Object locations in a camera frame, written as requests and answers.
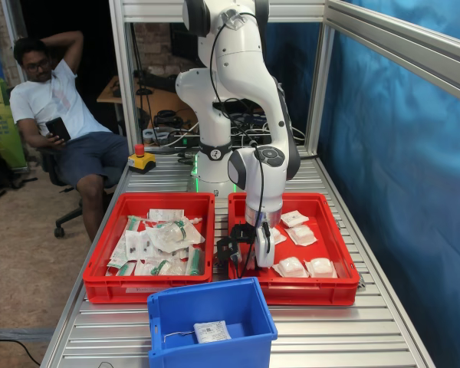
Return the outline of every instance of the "yellow base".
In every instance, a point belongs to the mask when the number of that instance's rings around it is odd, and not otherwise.
[[[151,153],[145,153],[143,157],[138,157],[137,155],[131,155],[128,157],[128,166],[134,167],[138,170],[144,170],[148,163],[155,162],[155,155]]]

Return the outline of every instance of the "wooden desk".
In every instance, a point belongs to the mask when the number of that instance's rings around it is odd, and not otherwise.
[[[110,80],[109,84],[103,89],[102,93],[97,98],[97,102],[104,102],[109,104],[123,104],[121,97],[115,97],[113,95],[113,85],[118,81],[118,77],[113,77]],[[137,96],[136,90],[138,89],[138,78],[134,78],[134,95],[136,99],[136,106],[140,109],[141,99],[143,98],[143,110],[149,113],[148,103],[146,102],[145,96]],[[184,121],[191,120],[191,125],[194,125],[198,118],[186,103],[172,92],[167,92],[166,90],[159,90],[157,88],[151,88],[153,94],[148,96],[150,101],[150,107],[152,108],[152,115],[155,116],[161,110],[174,110],[178,111],[177,115],[184,119]]]

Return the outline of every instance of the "blue curtain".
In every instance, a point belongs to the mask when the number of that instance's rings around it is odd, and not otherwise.
[[[266,33],[266,66],[282,83],[293,126],[304,133],[319,30],[318,23],[269,23]]]
[[[460,1],[353,3],[460,38]],[[460,367],[460,100],[338,35],[320,152],[435,364]]]

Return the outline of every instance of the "brick wall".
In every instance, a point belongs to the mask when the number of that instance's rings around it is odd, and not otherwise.
[[[168,23],[136,23],[135,35],[141,64],[150,73],[178,74],[196,67],[192,61],[172,55]]]
[[[8,36],[7,23],[3,13],[2,2],[0,1],[0,61],[2,70],[5,75],[5,82],[9,87],[21,83],[18,76],[17,64],[15,63],[14,54],[10,38]]]

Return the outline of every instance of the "man's arm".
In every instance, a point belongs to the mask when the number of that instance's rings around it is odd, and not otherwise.
[[[59,136],[48,134],[48,137],[39,134],[38,126],[34,119],[22,119],[17,122],[18,128],[24,136],[27,144],[34,148],[54,148],[64,147],[64,140]]]
[[[82,49],[84,48],[84,36],[80,31],[58,33],[50,37],[43,38],[43,41],[48,47],[63,47],[67,48],[63,59],[70,67],[74,74],[77,73],[78,66],[82,59]]]

